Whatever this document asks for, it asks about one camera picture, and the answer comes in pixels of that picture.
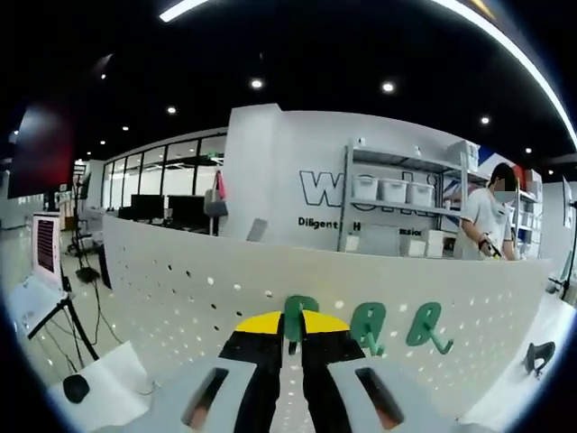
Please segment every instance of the person's hand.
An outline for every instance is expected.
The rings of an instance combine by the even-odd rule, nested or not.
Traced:
[[[479,239],[479,244],[481,244],[481,248],[479,248],[479,250],[485,254],[487,257],[491,257],[492,256],[492,251],[490,248],[490,239],[487,236],[487,234],[483,233],[481,235],[481,238]]]

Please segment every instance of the black hair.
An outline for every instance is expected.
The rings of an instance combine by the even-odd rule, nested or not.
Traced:
[[[517,189],[517,176],[515,176],[515,172],[513,168],[502,162],[495,170],[493,170],[493,174],[490,175],[490,185],[493,185],[497,179],[505,180],[505,190],[506,191],[514,191]]]

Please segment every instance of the yellow and black object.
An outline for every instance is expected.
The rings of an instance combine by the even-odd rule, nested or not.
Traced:
[[[303,391],[317,432],[351,433],[346,410],[327,366],[364,358],[346,323],[315,311],[301,313]]]
[[[238,412],[235,433],[270,430],[280,392],[283,326],[279,311],[247,318],[234,330],[219,355],[257,365]]]

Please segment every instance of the hole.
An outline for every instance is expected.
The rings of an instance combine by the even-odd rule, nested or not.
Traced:
[[[200,399],[198,399],[194,405],[192,402],[189,403],[188,409],[186,410],[184,417],[181,419],[183,424],[191,427],[194,430],[202,430],[203,426],[205,425],[208,412],[210,411],[210,406],[215,400],[215,397],[220,390],[227,374],[228,372],[221,368],[215,368],[213,370],[212,380],[202,391]]]
[[[379,415],[382,427],[391,430],[402,424],[405,420],[403,413],[375,372],[370,368],[362,368],[357,370],[356,374]]]

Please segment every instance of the led strip light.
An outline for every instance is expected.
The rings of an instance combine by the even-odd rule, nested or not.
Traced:
[[[531,74],[531,76],[539,84],[541,89],[544,90],[545,94],[549,97],[549,100],[553,103],[553,106],[557,110],[557,113],[561,117],[561,120],[563,120],[565,128],[567,129],[567,132],[569,133],[569,136],[573,141],[575,151],[577,151],[577,135],[573,130],[573,126],[571,124],[569,116],[567,115],[567,113],[565,113],[561,101],[559,100],[555,92],[553,92],[553,89],[551,88],[551,86],[549,86],[549,83],[547,82],[545,77],[541,75],[539,69],[537,69],[537,67],[525,55],[525,53],[521,51],[518,48],[518,46],[515,45],[511,39],[505,36],[505,34],[501,32],[497,27],[489,23],[482,16],[476,14],[472,9],[468,8],[467,6],[462,5],[456,0],[431,0],[431,1],[437,3],[438,5],[444,6],[447,9],[452,10],[453,12],[459,14],[466,20],[475,24],[477,27],[481,28],[495,41],[500,43],[508,52],[510,52],[513,55],[513,57],[515,57],[515,59],[517,59],[521,63],[521,65],[525,67],[525,69],[529,72],[529,74]]]

